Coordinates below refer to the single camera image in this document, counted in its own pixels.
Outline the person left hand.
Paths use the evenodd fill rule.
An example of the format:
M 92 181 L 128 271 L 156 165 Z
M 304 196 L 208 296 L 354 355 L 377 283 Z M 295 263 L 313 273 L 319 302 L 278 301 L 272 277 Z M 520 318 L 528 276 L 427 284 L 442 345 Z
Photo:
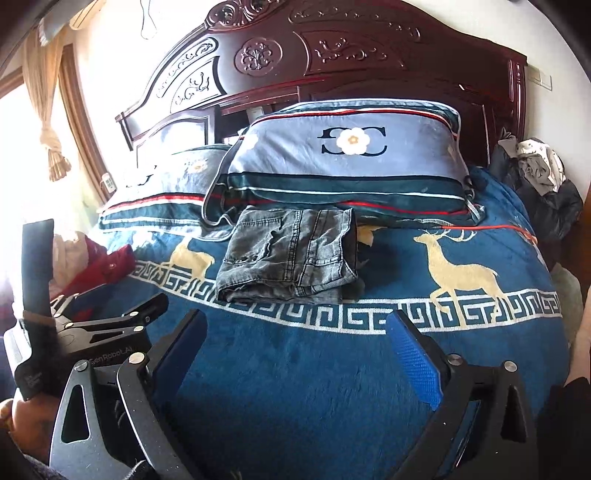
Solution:
M 58 398 L 44 393 L 24 400 L 17 390 L 1 402 L 1 426 L 23 453 L 47 464 L 59 404 Z

